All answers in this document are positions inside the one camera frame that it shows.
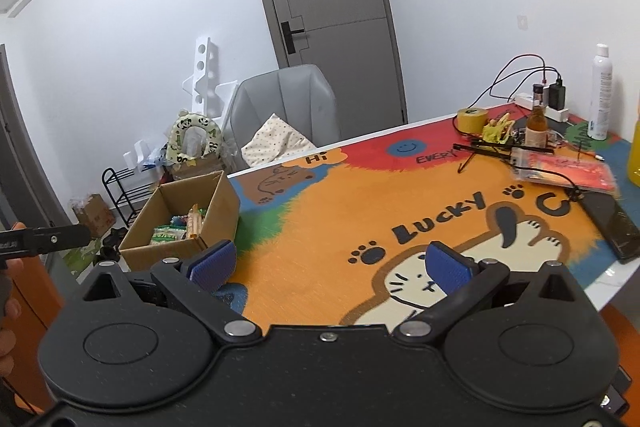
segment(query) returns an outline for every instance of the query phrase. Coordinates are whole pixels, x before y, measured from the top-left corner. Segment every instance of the bottle cap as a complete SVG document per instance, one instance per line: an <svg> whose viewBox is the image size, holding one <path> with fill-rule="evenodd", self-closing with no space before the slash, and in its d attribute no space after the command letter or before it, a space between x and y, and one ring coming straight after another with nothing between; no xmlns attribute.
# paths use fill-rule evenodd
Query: bottle cap
<svg viewBox="0 0 640 427"><path fill-rule="evenodd" d="M598 57L609 57L609 47L606 44L598 44Z"/></svg>

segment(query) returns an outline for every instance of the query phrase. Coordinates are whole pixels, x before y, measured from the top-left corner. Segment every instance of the silver screw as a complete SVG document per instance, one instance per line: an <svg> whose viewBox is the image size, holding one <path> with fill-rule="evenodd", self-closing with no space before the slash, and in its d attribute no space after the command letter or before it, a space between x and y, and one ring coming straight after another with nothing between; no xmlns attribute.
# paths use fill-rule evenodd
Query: silver screw
<svg viewBox="0 0 640 427"><path fill-rule="evenodd" d="M409 321L400 324L400 333L406 337L426 337L431 333L431 326L422 321Z"/></svg>
<svg viewBox="0 0 640 427"><path fill-rule="evenodd" d="M325 331L324 333L320 333L320 340L323 342L335 342L338 340L338 334L332 333L331 331Z"/></svg>
<svg viewBox="0 0 640 427"><path fill-rule="evenodd" d="M225 325L225 333L232 337L246 337L255 332L255 324L249 321L231 321Z"/></svg>

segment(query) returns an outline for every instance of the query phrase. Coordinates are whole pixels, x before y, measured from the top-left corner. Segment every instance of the blue gripper pad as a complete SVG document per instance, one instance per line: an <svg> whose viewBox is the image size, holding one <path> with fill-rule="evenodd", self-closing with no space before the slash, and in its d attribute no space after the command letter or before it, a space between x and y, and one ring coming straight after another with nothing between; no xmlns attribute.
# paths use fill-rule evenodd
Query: blue gripper pad
<svg viewBox="0 0 640 427"><path fill-rule="evenodd" d="M427 275L446 295L451 295L462 288L478 273L476 263L451 250L440 241L431 241L427 247L424 263Z"/></svg>
<svg viewBox="0 0 640 427"><path fill-rule="evenodd" d="M216 291L236 270L236 245L220 241L200 254L187 270L187 279L206 292Z"/></svg>

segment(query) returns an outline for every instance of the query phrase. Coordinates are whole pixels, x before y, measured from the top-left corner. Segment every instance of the green painted area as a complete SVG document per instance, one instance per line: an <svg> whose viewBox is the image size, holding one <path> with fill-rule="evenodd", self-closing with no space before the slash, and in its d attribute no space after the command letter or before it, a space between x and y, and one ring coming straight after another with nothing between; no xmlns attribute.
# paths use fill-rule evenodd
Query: green painted area
<svg viewBox="0 0 640 427"><path fill-rule="evenodd" d="M101 245L101 239L94 239L86 247L74 248L64 254L62 259L74 277L77 278L93 262L95 254L100 251Z"/></svg>
<svg viewBox="0 0 640 427"><path fill-rule="evenodd" d="M235 244L238 256L250 251L262 241L276 237L282 231L284 215L289 211L287 203L271 210L248 210L241 212L238 220Z"/></svg>
<svg viewBox="0 0 640 427"><path fill-rule="evenodd" d="M606 140L594 140L589 138L587 134L589 122L580 122L576 125L571 125L566 130L564 137L575 147L580 147L582 144L582 150L584 151L598 151L606 149L611 145L611 135Z"/></svg>

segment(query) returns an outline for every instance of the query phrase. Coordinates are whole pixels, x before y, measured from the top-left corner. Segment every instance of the yellow liquid bottle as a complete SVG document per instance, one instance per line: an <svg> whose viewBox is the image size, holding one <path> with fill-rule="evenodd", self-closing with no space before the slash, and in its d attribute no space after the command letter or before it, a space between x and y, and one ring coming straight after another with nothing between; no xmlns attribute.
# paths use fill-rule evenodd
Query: yellow liquid bottle
<svg viewBox="0 0 640 427"><path fill-rule="evenodd" d="M629 163L626 166L626 173L629 179L640 187L640 120L636 123L636 133L631 144L631 154L629 155Z"/></svg>

